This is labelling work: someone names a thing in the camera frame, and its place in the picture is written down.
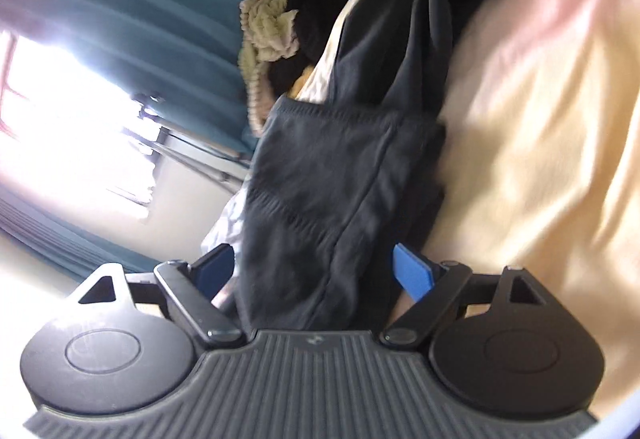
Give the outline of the cream knitted blanket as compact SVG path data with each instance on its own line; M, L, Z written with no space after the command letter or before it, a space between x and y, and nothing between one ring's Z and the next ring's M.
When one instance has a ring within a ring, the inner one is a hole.
M288 0L243 0L239 5L238 66L246 89L248 125L257 138L274 104L266 86L269 66L280 58L292 58L299 49L294 32L297 10L288 10L287 4Z

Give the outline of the black garment on pile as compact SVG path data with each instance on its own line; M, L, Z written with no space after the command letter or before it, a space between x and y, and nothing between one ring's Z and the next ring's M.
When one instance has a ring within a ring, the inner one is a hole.
M286 12L295 11L293 34L298 49L289 58L279 58L268 68L273 95L288 93L308 67L318 64L333 25L348 0L288 0Z

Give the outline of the teal curtain left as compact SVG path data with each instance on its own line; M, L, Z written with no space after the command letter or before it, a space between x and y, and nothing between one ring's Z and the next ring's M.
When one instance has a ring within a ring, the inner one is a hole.
M35 257L75 280L104 263L126 272L151 272L158 261L76 227L20 193L1 185L1 232Z

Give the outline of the black jeans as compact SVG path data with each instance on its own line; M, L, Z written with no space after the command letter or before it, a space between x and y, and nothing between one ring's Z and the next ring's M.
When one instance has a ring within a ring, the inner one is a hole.
M244 327L382 329L400 293L393 248L423 244L442 206L438 116L483 1L356 0L326 99L273 107L244 207Z

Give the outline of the pastel pink bed sheet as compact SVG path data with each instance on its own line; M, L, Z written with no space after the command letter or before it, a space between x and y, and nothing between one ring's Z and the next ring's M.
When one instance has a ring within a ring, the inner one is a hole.
M532 272L600 344L611 413L639 388L639 0L486 0L442 120L424 254Z

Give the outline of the garment steamer stand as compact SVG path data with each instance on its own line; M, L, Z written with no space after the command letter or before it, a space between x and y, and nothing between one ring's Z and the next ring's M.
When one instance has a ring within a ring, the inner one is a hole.
M145 138L141 134L134 132L134 130L124 128L122 133L130 138L134 139L141 145L149 148L153 153L162 157L166 157L173 162L183 166L187 170L190 170L214 185L219 186L227 193L233 195L244 183L244 180L238 177L236 174L220 169L204 160L199 160L196 157L183 153L175 148L172 148L167 139L174 139L191 150L200 152L208 157L218 159L221 162L228 162L228 164L240 167L243 170L247 170L250 165L250 160L245 154L232 152L230 150L223 150L221 147L213 144L213 142L202 138L197 133L186 130L182 126L175 122L169 121L162 116L158 115L155 110L152 109L152 104L155 102L155 98L144 94L135 94L132 99L139 105L137 118L141 120L153 121L155 125L160 127L160 132L155 141L150 138Z

